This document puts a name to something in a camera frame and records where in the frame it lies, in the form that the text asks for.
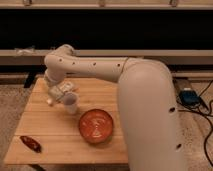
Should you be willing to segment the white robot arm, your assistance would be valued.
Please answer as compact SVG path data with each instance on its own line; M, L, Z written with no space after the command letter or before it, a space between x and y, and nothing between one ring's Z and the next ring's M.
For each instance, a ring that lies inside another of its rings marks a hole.
M77 57L67 44L48 53L44 63L49 85L68 73L117 84L130 171L188 171L172 75L165 64L138 57Z

